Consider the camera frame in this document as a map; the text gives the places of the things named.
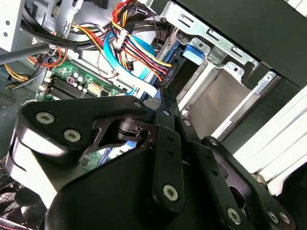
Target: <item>metal bracket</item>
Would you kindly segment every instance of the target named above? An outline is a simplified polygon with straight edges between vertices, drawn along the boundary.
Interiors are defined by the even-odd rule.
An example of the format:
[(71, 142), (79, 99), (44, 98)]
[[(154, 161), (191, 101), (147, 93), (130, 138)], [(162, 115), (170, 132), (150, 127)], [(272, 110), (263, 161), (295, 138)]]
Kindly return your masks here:
[(75, 14), (81, 9), (83, 0), (63, 0), (61, 5), (56, 6), (55, 0), (36, 0), (35, 4), (40, 7), (47, 5), (46, 16), (43, 25), (60, 36), (67, 38), (71, 23)]
[(251, 62), (258, 66), (259, 62), (250, 55), (236, 47), (233, 43), (222, 37), (212, 28), (201, 22), (195, 16), (187, 12), (174, 2), (169, 1), (163, 10), (161, 17), (173, 24), (175, 27), (189, 35), (199, 35), (210, 41), (215, 46), (232, 56), (234, 59), (245, 65)]
[(204, 53), (205, 55), (208, 55), (211, 51), (210, 46), (208, 46), (207, 44), (205, 44), (203, 41), (201, 41), (198, 38), (193, 38), (190, 43), (191, 46), (193, 46), (195, 49), (197, 49), (198, 51)]
[(8, 52), (31, 46), (32, 36), (20, 30), (25, 0), (1, 2), (0, 47)]
[(234, 109), (228, 118), (213, 132), (212, 136), (221, 140), (229, 133), (239, 119), (256, 103), (263, 95), (264, 89), (274, 81), (277, 81), (276, 73), (269, 71), (258, 83), (258, 85), (244, 98), (244, 100)]

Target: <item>white panel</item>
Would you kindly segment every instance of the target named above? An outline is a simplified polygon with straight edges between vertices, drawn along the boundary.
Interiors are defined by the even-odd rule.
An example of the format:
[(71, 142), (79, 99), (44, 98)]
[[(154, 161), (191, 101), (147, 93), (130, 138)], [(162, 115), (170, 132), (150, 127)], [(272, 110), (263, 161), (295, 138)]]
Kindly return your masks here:
[(307, 87), (246, 142), (234, 157), (250, 172), (260, 173), (270, 191), (307, 161)]

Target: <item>blue tab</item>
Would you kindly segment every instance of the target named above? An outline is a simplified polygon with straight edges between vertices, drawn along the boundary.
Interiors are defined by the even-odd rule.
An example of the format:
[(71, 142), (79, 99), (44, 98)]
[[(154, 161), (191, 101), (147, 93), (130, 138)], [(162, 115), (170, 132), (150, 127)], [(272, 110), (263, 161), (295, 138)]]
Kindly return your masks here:
[(183, 56), (200, 66), (205, 54), (188, 44), (185, 51), (183, 52)]

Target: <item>white connector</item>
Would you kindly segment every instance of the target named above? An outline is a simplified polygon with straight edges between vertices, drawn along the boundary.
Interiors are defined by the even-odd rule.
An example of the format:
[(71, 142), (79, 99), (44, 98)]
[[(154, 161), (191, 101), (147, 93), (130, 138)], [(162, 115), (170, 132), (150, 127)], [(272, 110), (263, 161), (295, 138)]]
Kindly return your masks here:
[(121, 50), (121, 48), (122, 48), (122, 46), (124, 45), (125, 39), (126, 39), (126, 37), (127, 37), (128, 34), (129, 34), (128, 31), (125, 30), (125, 29), (122, 29), (122, 30), (120, 31), (120, 34), (119, 34), (119, 36), (118, 36), (118, 39), (117, 39), (116, 43), (114, 44), (114, 49), (115, 49), (116, 51), (120, 51), (120, 50)]

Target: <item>cable connector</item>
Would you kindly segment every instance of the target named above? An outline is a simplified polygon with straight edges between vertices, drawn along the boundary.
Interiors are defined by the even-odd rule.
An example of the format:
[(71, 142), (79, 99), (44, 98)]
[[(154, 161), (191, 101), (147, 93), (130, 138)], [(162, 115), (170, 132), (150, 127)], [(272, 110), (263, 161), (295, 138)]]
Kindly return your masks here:
[(37, 60), (37, 63), (34, 64), (34, 67), (39, 68), (44, 63), (43, 55), (41, 55), (41, 54), (38, 55), (36, 60)]
[(124, 42), (128, 36), (129, 32), (125, 29), (122, 29), (120, 31), (120, 34), (117, 38), (117, 41), (116, 43), (114, 44), (114, 51), (116, 51), (117, 53), (120, 53), (121, 52), (121, 48), (123, 47), (124, 45)]

